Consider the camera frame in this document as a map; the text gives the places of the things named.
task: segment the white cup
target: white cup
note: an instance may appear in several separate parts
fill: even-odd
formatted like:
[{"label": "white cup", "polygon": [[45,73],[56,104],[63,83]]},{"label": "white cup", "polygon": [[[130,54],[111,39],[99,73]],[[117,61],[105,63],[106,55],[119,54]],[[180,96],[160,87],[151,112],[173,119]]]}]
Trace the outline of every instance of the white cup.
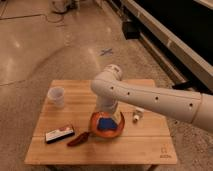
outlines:
[{"label": "white cup", "polygon": [[62,87],[50,88],[47,97],[56,107],[64,107],[64,89]]}]

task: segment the wooden tabletop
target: wooden tabletop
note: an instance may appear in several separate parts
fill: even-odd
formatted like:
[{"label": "wooden tabletop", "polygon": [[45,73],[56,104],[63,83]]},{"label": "wooden tabletop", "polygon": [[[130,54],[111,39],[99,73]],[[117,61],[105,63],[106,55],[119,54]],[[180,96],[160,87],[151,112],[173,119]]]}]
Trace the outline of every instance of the wooden tabletop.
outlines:
[{"label": "wooden tabletop", "polygon": [[[126,80],[136,85],[154,86],[153,80]],[[65,89],[65,107],[57,109],[47,99],[40,114],[25,158],[33,165],[88,165],[88,164],[176,164],[177,157],[165,117],[145,111],[137,124],[132,123],[133,106],[119,103],[126,123],[120,137],[104,140],[90,137],[77,147],[67,143],[88,131],[94,111],[96,95],[90,90],[89,80],[54,80],[51,87]],[[73,124],[76,135],[46,144],[45,133],[66,124]]]}]

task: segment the blue sponge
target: blue sponge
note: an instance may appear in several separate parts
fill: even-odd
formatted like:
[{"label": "blue sponge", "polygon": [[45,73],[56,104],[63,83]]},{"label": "blue sponge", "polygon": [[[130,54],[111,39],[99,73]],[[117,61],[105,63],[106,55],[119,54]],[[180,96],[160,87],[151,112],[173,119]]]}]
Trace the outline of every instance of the blue sponge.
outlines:
[{"label": "blue sponge", "polygon": [[98,130],[106,131],[106,130],[116,130],[118,125],[111,118],[100,118],[98,123]]}]

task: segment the small white object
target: small white object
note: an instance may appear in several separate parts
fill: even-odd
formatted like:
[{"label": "small white object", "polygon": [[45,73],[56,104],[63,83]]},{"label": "small white object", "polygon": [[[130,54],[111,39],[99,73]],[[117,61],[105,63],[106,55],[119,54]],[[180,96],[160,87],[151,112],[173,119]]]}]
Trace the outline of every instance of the small white object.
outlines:
[{"label": "small white object", "polygon": [[64,107],[64,89],[62,87],[50,88],[47,97],[56,107]]},{"label": "small white object", "polygon": [[133,122],[139,121],[139,119],[143,116],[144,109],[140,107],[136,107],[133,111]]}]

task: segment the floor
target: floor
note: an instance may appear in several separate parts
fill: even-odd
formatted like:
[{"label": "floor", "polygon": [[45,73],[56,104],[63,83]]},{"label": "floor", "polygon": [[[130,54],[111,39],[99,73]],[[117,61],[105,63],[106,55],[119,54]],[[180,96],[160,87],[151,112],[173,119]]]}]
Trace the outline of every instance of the floor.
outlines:
[{"label": "floor", "polygon": [[[124,79],[150,78],[158,87],[166,88],[173,84],[143,45],[125,40],[119,17],[106,3],[101,9],[92,0],[81,1],[80,11],[70,10],[62,18],[50,13],[48,2],[0,2],[0,170],[48,170],[24,165],[23,161],[54,79],[92,79],[114,63],[123,69]],[[113,53],[101,55],[110,48]],[[213,170],[212,135],[172,119],[168,124],[179,162],[156,170]],[[144,167],[59,169],[133,171]]]}]

